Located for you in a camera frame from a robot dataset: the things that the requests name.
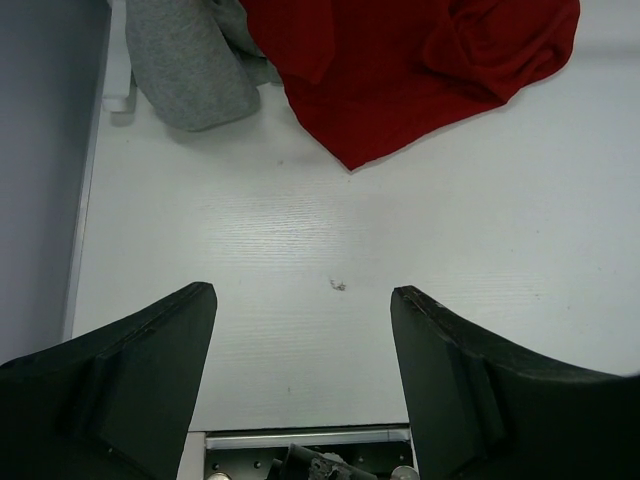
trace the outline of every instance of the black plastic part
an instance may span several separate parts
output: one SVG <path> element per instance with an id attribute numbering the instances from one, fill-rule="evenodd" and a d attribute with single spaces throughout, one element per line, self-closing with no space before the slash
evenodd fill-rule
<path id="1" fill-rule="evenodd" d="M 216 307 L 195 283 L 0 367 L 0 476 L 175 480 Z"/>
<path id="2" fill-rule="evenodd" d="M 346 463 L 330 460 L 318 452 L 291 445 L 283 462 L 274 460 L 268 480 L 377 480 Z"/>
<path id="3" fill-rule="evenodd" d="M 421 478 L 640 478 L 640 377 L 539 355 L 415 287 L 391 316 Z"/>

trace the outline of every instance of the gray fabric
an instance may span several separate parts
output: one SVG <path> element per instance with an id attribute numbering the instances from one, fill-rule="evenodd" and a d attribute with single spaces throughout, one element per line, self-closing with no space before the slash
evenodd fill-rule
<path id="1" fill-rule="evenodd" d="M 136 83 L 158 117 L 178 129 L 246 117 L 260 107 L 255 82 L 276 80 L 275 69 L 255 57 L 250 78 L 234 53 L 261 55 L 238 0 L 127 0 L 126 35 Z"/>

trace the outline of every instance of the folded red fabric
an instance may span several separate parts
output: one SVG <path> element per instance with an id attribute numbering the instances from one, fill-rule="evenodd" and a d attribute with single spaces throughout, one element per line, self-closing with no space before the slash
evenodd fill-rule
<path id="1" fill-rule="evenodd" d="M 579 0 L 241 0 L 300 124 L 347 168 L 569 60 Z"/>

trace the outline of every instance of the silver metal bar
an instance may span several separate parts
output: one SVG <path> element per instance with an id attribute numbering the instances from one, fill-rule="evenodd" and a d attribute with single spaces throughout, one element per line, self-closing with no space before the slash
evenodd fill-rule
<path id="1" fill-rule="evenodd" d="M 209 434 L 207 450 L 231 450 L 240 448 L 274 448 L 298 445 L 337 445 L 353 443 L 408 442 L 411 433 L 408 426 L 363 427 L 336 430 L 293 429 L 275 433 L 243 432 Z"/>

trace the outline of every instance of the white table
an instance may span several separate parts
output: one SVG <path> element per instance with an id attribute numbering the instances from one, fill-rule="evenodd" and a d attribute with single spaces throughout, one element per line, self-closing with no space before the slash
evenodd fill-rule
<path id="1" fill-rule="evenodd" d="M 213 283 L 194 431 L 406 422 L 405 284 L 540 353 L 637 372 L 640 3 L 583 10 L 562 73 L 354 174 L 273 86 L 200 134 L 142 95 L 131 124 L 103 112 L 73 335 Z"/>

